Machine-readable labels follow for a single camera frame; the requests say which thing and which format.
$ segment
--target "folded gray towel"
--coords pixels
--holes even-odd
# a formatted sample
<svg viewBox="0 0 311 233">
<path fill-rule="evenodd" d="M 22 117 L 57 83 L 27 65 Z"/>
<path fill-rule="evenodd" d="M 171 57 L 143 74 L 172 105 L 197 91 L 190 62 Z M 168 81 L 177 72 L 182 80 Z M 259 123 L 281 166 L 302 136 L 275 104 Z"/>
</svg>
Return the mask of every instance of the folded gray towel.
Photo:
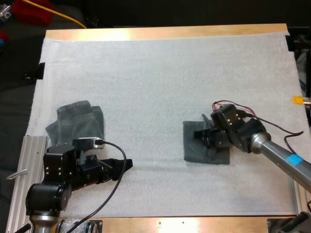
<svg viewBox="0 0 311 233">
<path fill-rule="evenodd" d="M 57 109 L 57 121 L 46 127 L 53 145 L 71 143 L 79 137 L 104 138 L 104 116 L 99 106 L 87 100 Z"/>
<path fill-rule="evenodd" d="M 184 121 L 184 160 L 201 164 L 230 164 L 229 148 L 208 148 L 193 137 L 194 131 L 209 129 L 213 122 Z"/>
</svg>

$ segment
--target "table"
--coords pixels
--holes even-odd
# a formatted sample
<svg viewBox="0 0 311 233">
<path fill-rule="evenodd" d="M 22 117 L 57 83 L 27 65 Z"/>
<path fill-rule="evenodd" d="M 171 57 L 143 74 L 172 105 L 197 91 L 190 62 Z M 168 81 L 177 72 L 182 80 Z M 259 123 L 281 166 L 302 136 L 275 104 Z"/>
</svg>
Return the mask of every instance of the table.
<svg viewBox="0 0 311 233">
<path fill-rule="evenodd" d="M 174 37 L 244 35 L 287 31 L 286 24 L 221 25 L 164 28 L 48 30 L 58 40 L 123 41 Z M 266 233 L 267 216 L 102 218 L 104 233 Z"/>
</svg>

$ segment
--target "black cable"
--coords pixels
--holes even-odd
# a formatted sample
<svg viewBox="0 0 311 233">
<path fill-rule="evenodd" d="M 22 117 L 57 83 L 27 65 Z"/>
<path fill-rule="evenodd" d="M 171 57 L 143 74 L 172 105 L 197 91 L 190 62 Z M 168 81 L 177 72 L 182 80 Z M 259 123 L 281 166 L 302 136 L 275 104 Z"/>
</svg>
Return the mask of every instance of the black cable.
<svg viewBox="0 0 311 233">
<path fill-rule="evenodd" d="M 25 226 L 23 226 L 22 228 L 18 229 L 15 233 L 24 233 L 28 230 L 31 229 L 31 225 L 29 223 L 27 223 Z"/>
<path fill-rule="evenodd" d="M 266 122 L 266 123 L 268 123 L 268 124 L 270 124 L 270 125 L 273 125 L 273 126 L 279 128 L 280 130 L 282 130 L 282 131 L 284 131 L 284 132 L 286 132 L 286 133 L 292 134 L 292 135 L 298 134 L 298 133 L 300 133 L 300 134 L 303 133 L 303 131 L 298 132 L 298 133 L 293 133 L 293 132 L 291 132 L 291 131 L 288 131 L 288 130 L 286 130 L 286 129 L 280 127 L 280 126 L 278 126 L 278 125 L 275 124 L 275 123 L 269 122 L 269 121 L 267 121 L 267 120 L 265 120 L 265 119 L 262 119 L 262 118 L 260 118 L 260 117 L 258 117 L 257 119 L 258 119 L 258 120 L 261 120 L 261 121 L 264 121 L 264 122 Z"/>
<path fill-rule="evenodd" d="M 285 142 L 285 144 L 287 145 L 288 149 L 291 151 L 291 153 L 296 154 L 296 152 L 293 150 L 293 148 L 292 148 L 292 147 L 290 146 L 290 144 L 288 143 L 287 138 L 299 136 L 299 135 L 303 134 L 303 131 L 300 131 L 300 132 L 298 132 L 298 133 L 293 133 L 293 132 L 291 132 L 291 131 L 288 131 L 288 130 L 286 130 L 286 129 L 284 129 L 284 128 L 278 126 L 278 125 L 276 125 L 275 123 L 269 122 L 269 121 L 267 121 L 267 120 L 265 120 L 265 119 L 262 119 L 262 118 L 260 118 L 260 117 L 258 117 L 257 119 L 258 119 L 258 120 L 261 120 L 261 121 L 264 121 L 264 122 L 266 122 L 266 123 L 268 123 L 268 124 L 270 124 L 270 125 L 273 125 L 273 126 L 277 127 L 278 129 L 280 129 L 280 130 L 286 132 L 286 133 L 289 133 L 290 135 L 286 135 L 286 136 L 284 137 L 284 142 Z"/>
<path fill-rule="evenodd" d="M 88 220 L 89 218 L 93 217 L 95 214 L 97 214 L 106 204 L 107 202 L 111 199 L 111 197 L 114 195 L 114 193 L 116 192 L 120 182 L 121 182 L 121 179 L 122 179 L 122 176 L 123 174 L 125 173 L 125 168 L 126 168 L 126 155 L 124 153 L 124 151 L 121 149 L 121 147 L 117 146 L 116 144 L 113 144 L 111 142 L 105 142 L 103 140 L 101 140 L 101 143 L 102 144 L 108 144 L 108 145 L 111 145 L 115 148 L 117 148 L 119 151 L 121 151 L 123 157 L 124 157 L 124 163 L 123 163 L 123 168 L 122 168 L 122 171 L 121 171 L 121 174 L 119 176 L 119 179 L 115 185 L 115 187 L 113 188 L 113 190 L 111 191 L 110 195 L 107 197 L 107 199 L 101 204 L 100 207 L 98 207 L 93 213 L 89 214 L 88 216 L 86 216 L 85 218 L 81 219 L 79 222 L 77 222 L 76 224 L 74 224 L 74 226 L 69 230 L 67 231 L 66 233 L 70 233 L 72 232 L 74 229 L 76 229 L 81 223 L 85 222 L 86 220 Z"/>
<path fill-rule="evenodd" d="M 290 144 L 289 144 L 288 141 L 287 141 L 287 138 L 288 138 L 288 137 L 296 137 L 296 136 L 299 136 L 299 135 L 301 135 L 301 134 L 303 134 L 303 131 L 301 131 L 301 132 L 299 132 L 299 133 L 296 133 L 296 134 L 292 134 L 292 135 L 286 135 L 286 136 L 284 137 L 284 142 L 285 142 L 285 144 L 287 145 L 288 149 L 290 149 L 291 153 L 293 153 L 293 154 L 297 154 L 297 153 L 296 153 L 296 152 L 293 150 L 293 148 L 290 146 Z"/>
<path fill-rule="evenodd" d="M 310 204 L 311 204 L 311 200 L 307 202 L 307 207 L 308 207 L 308 209 L 309 209 L 309 211 L 311 213 L 311 205 Z"/>
</svg>

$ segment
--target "wooden table edge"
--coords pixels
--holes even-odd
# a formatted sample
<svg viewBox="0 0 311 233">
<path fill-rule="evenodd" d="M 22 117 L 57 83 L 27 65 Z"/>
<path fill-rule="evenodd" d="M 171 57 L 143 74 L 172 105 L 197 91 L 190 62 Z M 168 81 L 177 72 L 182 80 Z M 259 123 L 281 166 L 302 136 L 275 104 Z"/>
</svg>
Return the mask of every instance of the wooden table edge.
<svg viewBox="0 0 311 233">
<path fill-rule="evenodd" d="M 243 24 L 159 28 L 47 30 L 46 38 L 74 41 L 124 41 L 286 32 L 286 24 Z"/>
</svg>

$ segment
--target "silver cylinder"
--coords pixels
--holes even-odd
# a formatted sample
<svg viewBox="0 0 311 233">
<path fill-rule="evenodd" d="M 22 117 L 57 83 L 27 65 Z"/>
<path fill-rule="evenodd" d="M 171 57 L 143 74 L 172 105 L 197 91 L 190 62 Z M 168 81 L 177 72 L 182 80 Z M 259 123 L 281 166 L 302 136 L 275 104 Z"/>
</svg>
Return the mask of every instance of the silver cylinder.
<svg viewBox="0 0 311 233">
<path fill-rule="evenodd" d="M 58 223 L 59 217 L 52 216 L 30 216 L 34 226 L 33 233 L 52 233 L 52 228 Z"/>
<path fill-rule="evenodd" d="M 264 154 L 311 193 L 311 164 L 270 140 L 268 133 L 255 134 L 251 140 L 252 152 Z"/>
</svg>

